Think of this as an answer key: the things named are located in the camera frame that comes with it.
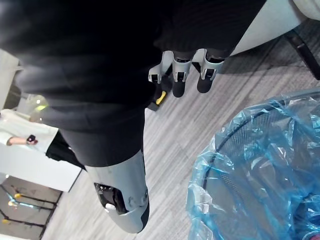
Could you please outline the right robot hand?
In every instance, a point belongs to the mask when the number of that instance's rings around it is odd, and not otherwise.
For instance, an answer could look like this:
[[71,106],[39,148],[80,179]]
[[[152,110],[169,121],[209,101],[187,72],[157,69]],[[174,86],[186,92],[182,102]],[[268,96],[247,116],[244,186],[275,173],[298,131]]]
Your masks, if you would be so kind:
[[165,51],[182,87],[205,49],[205,72],[229,57],[263,0],[3,0],[0,47],[22,65],[22,92],[43,96],[56,127],[89,174],[100,203],[125,232],[150,212],[144,161],[150,73]]

